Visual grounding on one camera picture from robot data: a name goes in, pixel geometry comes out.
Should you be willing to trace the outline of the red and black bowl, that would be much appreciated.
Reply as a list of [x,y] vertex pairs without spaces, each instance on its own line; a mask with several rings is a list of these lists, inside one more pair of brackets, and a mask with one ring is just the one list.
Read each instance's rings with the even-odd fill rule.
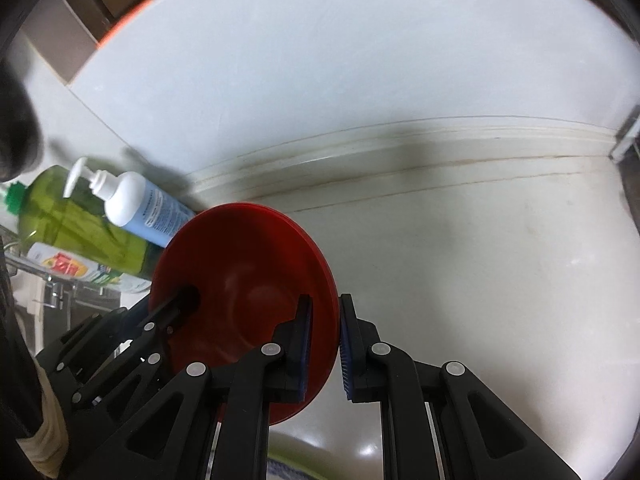
[[200,361],[221,367],[260,347],[277,325],[294,318],[300,296],[312,301],[309,375],[305,401],[274,404],[270,422],[303,411],[328,380],[337,355],[340,307],[333,275],[311,237],[272,208],[232,203],[195,216],[174,236],[155,268],[151,309],[183,286],[201,303],[169,337],[176,372]]

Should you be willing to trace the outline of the green dish soap bottle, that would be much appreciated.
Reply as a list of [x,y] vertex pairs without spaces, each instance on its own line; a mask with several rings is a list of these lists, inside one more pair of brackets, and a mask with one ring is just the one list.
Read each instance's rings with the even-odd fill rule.
[[63,196],[68,171],[52,166],[26,185],[3,185],[1,203],[17,220],[24,252],[38,244],[84,257],[108,272],[149,280],[163,248],[114,226],[86,182]]

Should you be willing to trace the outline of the white blue pump bottle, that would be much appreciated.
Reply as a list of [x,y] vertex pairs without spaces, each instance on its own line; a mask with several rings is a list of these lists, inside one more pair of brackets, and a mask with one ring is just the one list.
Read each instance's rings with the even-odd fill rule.
[[68,172],[63,196],[70,198],[80,180],[104,206],[109,222],[161,248],[192,220],[196,213],[134,171],[119,176],[107,170],[93,171],[81,157]]

